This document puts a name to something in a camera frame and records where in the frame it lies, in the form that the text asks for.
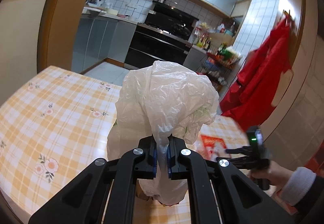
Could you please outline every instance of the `gray sleeve cuff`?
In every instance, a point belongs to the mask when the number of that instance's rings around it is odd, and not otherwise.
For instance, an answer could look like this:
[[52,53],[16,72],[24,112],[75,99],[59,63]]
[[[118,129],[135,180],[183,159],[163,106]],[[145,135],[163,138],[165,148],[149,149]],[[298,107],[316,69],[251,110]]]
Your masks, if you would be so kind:
[[298,167],[291,175],[286,185],[282,188],[281,199],[291,206],[296,205],[310,190],[316,174],[305,167]]

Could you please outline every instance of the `human hand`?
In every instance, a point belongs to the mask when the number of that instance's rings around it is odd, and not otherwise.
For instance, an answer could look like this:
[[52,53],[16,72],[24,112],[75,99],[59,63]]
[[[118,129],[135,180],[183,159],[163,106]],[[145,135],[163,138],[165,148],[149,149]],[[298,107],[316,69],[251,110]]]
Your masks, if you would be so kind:
[[293,173],[293,171],[278,165],[275,161],[271,161],[269,168],[262,170],[252,169],[250,178],[265,178],[270,181],[270,185],[283,187]]

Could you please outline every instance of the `checkered tablecloth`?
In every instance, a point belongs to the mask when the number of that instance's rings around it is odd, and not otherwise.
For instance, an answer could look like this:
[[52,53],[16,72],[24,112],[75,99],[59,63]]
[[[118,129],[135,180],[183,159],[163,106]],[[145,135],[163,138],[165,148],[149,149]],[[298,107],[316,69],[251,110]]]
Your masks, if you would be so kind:
[[[120,89],[51,66],[1,106],[0,189],[16,214],[27,216],[25,223],[96,158],[107,158]],[[201,133],[223,138],[228,148],[247,144],[227,117],[218,116]],[[172,207],[136,199],[137,222],[190,223],[188,195]]]

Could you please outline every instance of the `person's arm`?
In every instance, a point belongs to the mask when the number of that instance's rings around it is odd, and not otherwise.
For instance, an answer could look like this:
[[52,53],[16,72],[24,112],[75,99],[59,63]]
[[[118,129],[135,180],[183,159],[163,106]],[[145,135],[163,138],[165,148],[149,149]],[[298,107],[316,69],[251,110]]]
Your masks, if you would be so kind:
[[281,199],[303,216],[310,212],[324,190],[324,178],[316,176],[310,169],[298,167],[293,172],[274,161],[269,169],[252,171],[251,176],[269,179],[271,185],[282,187]]

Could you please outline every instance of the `crumpled plastic bag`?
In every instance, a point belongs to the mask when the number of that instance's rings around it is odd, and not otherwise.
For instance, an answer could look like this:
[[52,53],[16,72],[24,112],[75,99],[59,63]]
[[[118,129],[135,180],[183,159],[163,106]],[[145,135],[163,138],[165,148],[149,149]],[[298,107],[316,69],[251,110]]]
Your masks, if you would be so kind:
[[193,144],[202,124],[215,120],[218,93],[210,80],[177,63],[155,61],[150,67],[131,70],[124,78],[116,102],[117,120],[107,142],[108,159],[120,158],[153,135],[158,168],[153,180],[139,179],[147,196],[165,205],[183,200],[186,180],[170,180],[166,153],[168,136]]

